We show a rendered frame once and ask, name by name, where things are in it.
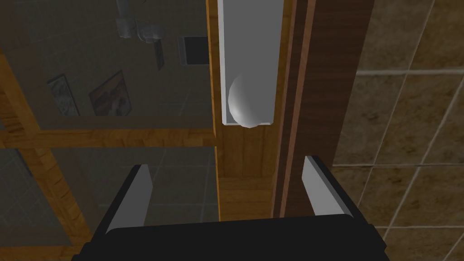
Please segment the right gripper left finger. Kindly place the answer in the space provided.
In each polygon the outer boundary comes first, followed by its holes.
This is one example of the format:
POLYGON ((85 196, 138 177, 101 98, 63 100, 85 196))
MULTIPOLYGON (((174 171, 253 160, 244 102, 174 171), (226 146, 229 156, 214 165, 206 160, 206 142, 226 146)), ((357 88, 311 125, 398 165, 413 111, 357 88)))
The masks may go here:
POLYGON ((105 235, 116 228, 143 226, 152 190, 148 165, 133 166, 98 225, 97 234, 105 235))

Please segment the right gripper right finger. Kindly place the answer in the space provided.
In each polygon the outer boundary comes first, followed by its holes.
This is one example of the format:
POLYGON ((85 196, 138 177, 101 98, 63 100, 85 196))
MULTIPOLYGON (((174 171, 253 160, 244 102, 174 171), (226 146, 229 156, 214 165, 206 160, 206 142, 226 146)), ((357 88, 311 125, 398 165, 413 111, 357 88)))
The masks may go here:
POLYGON ((316 216, 359 218, 359 209, 319 157, 305 157, 302 182, 316 216))

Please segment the wooden glazed door leaf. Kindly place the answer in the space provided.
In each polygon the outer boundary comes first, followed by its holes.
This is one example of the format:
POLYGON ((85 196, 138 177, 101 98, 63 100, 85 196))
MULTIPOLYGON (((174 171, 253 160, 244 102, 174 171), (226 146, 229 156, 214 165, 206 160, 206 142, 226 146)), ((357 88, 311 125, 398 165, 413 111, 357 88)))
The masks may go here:
POLYGON ((220 122, 220 51, 218 0, 205 0, 212 95, 212 128, 43 130, 33 114, 8 61, 9 54, 28 56, 31 44, 22 38, 12 50, 0 46, 1 148, 18 148, 71 240, 70 246, 0 247, 3 261, 70 261, 90 238, 52 148, 199 147, 214 146, 220 221, 273 216, 280 159, 281 132, 297 17, 312 11, 316 0, 284 0, 274 123, 251 129, 220 122))

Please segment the grey ball door knob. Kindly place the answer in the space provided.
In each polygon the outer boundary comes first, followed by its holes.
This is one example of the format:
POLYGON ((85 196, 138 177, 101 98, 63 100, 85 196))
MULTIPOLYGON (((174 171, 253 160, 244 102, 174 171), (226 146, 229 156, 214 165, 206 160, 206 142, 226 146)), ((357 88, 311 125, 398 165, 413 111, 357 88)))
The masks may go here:
POLYGON ((274 120, 284 0, 217 0, 222 123, 274 120))

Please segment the orange framed wall picture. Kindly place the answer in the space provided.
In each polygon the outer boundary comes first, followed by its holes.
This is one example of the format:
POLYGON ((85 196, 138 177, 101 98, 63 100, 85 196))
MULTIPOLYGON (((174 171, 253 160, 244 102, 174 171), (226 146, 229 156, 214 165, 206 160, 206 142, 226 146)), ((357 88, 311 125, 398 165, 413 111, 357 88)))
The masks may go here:
POLYGON ((120 70, 89 94, 96 116, 127 116, 132 107, 120 70))

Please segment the pale framed wall picture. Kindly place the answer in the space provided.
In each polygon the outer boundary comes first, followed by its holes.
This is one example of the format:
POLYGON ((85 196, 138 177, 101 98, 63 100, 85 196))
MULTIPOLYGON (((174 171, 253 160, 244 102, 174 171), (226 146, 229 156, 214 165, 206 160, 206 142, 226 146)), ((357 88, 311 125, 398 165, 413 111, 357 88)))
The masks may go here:
POLYGON ((80 116, 75 99, 64 73, 47 81, 53 99, 63 116, 80 116))

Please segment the black wall panel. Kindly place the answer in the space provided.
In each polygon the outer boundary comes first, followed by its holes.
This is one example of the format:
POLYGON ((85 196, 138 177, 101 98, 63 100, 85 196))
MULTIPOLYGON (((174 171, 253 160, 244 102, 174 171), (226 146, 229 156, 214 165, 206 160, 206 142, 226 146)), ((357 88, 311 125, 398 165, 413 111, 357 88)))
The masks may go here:
POLYGON ((207 36, 179 36, 178 47, 182 66, 209 65, 207 36))

